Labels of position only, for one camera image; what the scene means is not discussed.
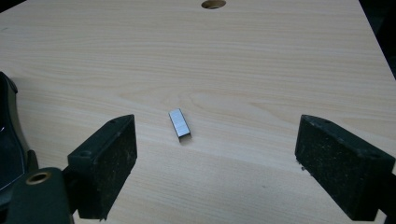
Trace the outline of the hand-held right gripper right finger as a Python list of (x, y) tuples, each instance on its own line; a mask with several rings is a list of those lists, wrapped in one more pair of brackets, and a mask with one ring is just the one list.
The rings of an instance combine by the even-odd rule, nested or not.
[(301, 116), (295, 156), (350, 219), (373, 221), (382, 211), (396, 221), (396, 158), (310, 115)]

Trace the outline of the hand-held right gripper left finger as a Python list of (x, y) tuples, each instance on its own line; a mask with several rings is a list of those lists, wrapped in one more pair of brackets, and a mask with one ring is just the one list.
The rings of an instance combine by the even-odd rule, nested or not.
[(69, 206), (85, 219), (106, 219), (137, 159), (134, 116), (108, 121), (67, 156)]

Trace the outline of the silver staple strip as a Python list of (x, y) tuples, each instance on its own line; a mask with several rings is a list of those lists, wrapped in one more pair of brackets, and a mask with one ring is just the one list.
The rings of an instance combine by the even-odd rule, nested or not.
[(183, 142), (191, 137), (191, 129), (184, 117), (183, 112), (180, 108), (171, 110), (169, 113), (169, 118), (172, 122), (173, 128), (176, 132), (177, 139), (179, 142)]

